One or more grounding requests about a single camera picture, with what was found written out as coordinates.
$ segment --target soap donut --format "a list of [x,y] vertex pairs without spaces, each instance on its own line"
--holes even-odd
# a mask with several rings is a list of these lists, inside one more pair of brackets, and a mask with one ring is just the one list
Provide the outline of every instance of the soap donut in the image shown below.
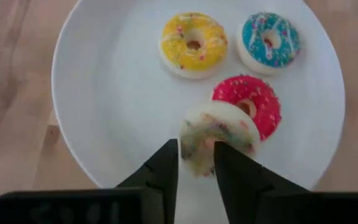
[[281,106],[273,89],[249,75],[222,81],[214,88],[211,99],[231,103],[248,113],[259,130],[261,141],[273,134],[281,121]]
[[164,27],[159,43],[162,61],[174,73],[200,79],[217,72],[227,52],[224,29],[199,12],[174,16]]
[[216,141],[251,156],[259,138],[254,122],[242,110],[229,103],[211,101],[187,112],[180,132],[181,158],[196,177],[211,177]]
[[265,75],[289,66],[301,50],[298,31],[290,21],[271,12],[251,15],[238,29],[236,39],[245,65]]

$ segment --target wooden table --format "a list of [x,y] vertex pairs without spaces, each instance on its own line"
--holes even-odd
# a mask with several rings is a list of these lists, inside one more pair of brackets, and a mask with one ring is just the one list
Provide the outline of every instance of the wooden table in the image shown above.
[[[306,2],[334,44],[346,89],[342,141],[316,189],[358,190],[358,0]],[[0,0],[0,194],[95,187],[68,152],[52,109],[53,50],[75,3]]]

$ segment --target pink donut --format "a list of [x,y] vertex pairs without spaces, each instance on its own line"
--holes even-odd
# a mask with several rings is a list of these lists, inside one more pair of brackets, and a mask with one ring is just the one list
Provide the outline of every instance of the pink donut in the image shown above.
[[258,128],[261,141],[273,134],[281,121],[280,102],[273,89],[249,75],[223,80],[214,88],[212,100],[228,102],[245,111]]

